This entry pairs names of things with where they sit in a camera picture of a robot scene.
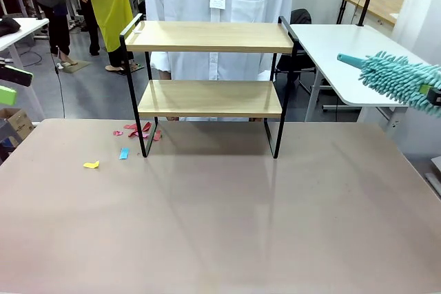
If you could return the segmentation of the teal microfiber duster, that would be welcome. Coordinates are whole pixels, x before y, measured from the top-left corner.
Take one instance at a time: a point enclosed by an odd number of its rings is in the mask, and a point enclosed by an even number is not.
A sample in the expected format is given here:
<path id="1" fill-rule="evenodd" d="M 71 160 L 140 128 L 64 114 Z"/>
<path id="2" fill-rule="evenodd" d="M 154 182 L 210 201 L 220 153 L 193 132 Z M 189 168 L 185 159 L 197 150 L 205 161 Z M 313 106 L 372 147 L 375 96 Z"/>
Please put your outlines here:
<path id="1" fill-rule="evenodd" d="M 432 105 L 424 94 L 421 85 L 431 85 L 441 90 L 441 65 L 411 63 L 406 56 L 394 56 L 381 51 L 363 59 L 339 54 L 337 59 L 358 68 L 359 80 L 363 85 L 387 98 L 441 118 L 441 105 Z"/>

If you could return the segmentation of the cardboard box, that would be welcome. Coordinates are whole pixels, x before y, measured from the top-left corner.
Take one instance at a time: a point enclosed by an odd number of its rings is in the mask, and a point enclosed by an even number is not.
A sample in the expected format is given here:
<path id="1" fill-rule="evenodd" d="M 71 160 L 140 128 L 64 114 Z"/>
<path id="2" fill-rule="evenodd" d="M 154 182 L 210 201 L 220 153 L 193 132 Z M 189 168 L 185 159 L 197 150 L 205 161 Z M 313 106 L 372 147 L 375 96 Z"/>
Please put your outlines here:
<path id="1" fill-rule="evenodd" d="M 7 120 L 22 140 L 26 139 L 34 130 L 34 125 L 23 109 L 0 109 L 0 118 Z"/>

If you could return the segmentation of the black cloth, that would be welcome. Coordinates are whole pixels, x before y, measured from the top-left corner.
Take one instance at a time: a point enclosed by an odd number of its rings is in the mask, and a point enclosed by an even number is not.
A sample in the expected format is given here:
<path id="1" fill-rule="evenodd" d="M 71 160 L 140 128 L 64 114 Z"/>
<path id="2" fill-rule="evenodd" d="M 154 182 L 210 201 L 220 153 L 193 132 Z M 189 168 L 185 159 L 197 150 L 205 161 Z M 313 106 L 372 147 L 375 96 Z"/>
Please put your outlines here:
<path id="1" fill-rule="evenodd" d="M 11 17 L 3 17 L 0 19 L 0 37 L 14 34 L 21 29 L 21 25 Z"/>

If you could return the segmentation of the white desk grey legs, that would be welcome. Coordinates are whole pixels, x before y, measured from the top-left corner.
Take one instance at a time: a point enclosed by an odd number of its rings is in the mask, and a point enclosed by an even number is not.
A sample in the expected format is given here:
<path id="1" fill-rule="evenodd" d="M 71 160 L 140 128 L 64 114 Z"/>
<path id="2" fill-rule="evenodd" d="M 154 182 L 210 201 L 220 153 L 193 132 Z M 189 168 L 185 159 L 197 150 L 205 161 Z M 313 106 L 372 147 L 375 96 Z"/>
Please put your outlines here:
<path id="1" fill-rule="evenodd" d="M 46 25 L 48 23 L 48 19 L 38 20 L 35 18 L 16 18 L 14 20 L 21 25 L 21 29 L 14 34 L 0 37 L 0 51 L 8 50 L 13 62 L 13 64 L 10 66 L 24 70 L 24 66 L 21 62 L 15 44 Z"/>

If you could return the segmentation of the grey floor mat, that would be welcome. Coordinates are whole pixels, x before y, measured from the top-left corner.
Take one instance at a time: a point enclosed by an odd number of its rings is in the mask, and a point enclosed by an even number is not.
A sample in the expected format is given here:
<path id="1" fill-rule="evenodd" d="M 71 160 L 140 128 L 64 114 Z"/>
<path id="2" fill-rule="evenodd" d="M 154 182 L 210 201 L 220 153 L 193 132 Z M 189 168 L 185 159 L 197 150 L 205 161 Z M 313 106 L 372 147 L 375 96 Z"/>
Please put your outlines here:
<path id="1" fill-rule="evenodd" d="M 60 62 L 57 64 L 57 68 L 65 73 L 73 74 L 83 68 L 89 66 L 91 62 L 88 61 L 78 61 L 75 64 L 69 64 L 68 62 Z"/>

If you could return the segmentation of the wooden top table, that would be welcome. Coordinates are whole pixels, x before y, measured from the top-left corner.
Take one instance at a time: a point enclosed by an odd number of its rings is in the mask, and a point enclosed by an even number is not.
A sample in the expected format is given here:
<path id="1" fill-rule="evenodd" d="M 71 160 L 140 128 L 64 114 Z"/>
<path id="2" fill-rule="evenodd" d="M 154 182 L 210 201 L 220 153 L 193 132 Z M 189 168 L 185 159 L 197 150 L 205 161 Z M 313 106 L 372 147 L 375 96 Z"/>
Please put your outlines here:
<path id="1" fill-rule="evenodd" d="M 357 12 L 361 14 L 365 0 L 345 0 L 354 5 Z M 398 19 L 404 0 L 371 0 L 366 17 L 375 17 L 382 23 L 394 26 Z"/>

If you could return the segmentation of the white table rounded corner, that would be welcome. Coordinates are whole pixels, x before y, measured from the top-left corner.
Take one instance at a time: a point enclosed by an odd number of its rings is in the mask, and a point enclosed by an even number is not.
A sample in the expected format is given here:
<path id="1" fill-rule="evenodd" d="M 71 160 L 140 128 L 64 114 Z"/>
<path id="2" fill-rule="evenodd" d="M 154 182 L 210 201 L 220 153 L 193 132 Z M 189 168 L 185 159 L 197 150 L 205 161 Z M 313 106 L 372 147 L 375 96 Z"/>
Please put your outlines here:
<path id="1" fill-rule="evenodd" d="M 378 110 L 388 120 L 385 132 L 392 136 L 404 118 L 407 107 L 369 89 L 358 79 L 360 70 L 344 64 L 337 56 L 347 54 L 358 58 L 385 51 L 406 56 L 411 62 L 423 60 L 389 37 L 365 25 L 292 25 L 294 34 L 316 65 L 316 77 L 312 86 L 305 121 L 312 120 L 320 91 L 320 82 L 326 79 L 341 101 L 362 109 L 358 120 L 366 121 L 369 108 Z"/>

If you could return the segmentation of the black office chair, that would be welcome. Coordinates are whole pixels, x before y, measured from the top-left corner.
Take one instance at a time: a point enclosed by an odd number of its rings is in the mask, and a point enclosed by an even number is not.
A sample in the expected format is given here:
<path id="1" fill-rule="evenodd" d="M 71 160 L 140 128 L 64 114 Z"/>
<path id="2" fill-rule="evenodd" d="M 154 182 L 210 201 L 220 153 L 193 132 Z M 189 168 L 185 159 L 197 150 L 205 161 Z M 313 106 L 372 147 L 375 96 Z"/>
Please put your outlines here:
<path id="1" fill-rule="evenodd" d="M 296 9 L 291 11 L 291 18 L 290 18 L 291 24 L 311 24 L 311 15 L 310 13 L 302 8 L 302 9 Z M 299 41 L 295 42 L 295 47 L 297 50 L 296 53 L 296 60 L 294 61 L 293 66 L 293 73 L 295 74 L 295 77 L 293 77 L 293 80 L 295 81 L 298 79 L 299 86 L 301 86 L 308 95 L 311 95 L 311 88 L 306 87 L 300 78 L 300 75 L 302 72 L 313 72 L 316 74 L 316 65 L 311 60 L 309 55 L 306 53 L 302 45 Z M 291 67 L 291 55 L 290 54 L 283 54 L 278 62 L 278 65 L 276 66 L 276 73 L 289 73 L 289 69 Z"/>

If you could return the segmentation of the grey metal base frame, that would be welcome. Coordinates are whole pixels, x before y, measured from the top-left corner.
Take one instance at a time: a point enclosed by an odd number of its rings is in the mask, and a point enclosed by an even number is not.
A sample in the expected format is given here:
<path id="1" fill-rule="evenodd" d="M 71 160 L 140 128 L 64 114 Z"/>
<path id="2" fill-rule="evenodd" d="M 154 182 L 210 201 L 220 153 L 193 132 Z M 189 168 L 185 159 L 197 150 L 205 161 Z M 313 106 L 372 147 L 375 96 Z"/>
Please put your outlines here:
<path id="1" fill-rule="evenodd" d="M 441 156 L 431 159 L 430 171 L 424 177 L 439 199 L 441 199 Z"/>

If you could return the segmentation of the black frame wooden shelf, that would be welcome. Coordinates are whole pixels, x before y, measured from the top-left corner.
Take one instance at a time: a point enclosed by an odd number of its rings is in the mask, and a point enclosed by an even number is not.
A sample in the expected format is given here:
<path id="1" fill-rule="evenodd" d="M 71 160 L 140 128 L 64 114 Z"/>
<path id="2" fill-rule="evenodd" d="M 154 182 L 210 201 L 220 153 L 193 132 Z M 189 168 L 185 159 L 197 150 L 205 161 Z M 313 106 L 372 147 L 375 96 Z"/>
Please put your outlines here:
<path id="1" fill-rule="evenodd" d="M 151 52 L 217 52 L 272 54 L 271 71 L 276 71 L 276 57 L 297 55 L 296 39 L 283 16 L 277 23 L 213 23 L 189 21 L 144 21 L 137 14 L 122 30 L 119 41 L 123 53 L 143 52 L 150 60 Z M 148 84 L 140 100 L 136 98 L 132 73 L 124 75 L 136 129 L 141 117 L 228 117 L 261 118 L 271 154 L 277 158 L 290 91 L 280 102 L 274 82 L 268 81 L 182 81 L 154 80 Z"/>

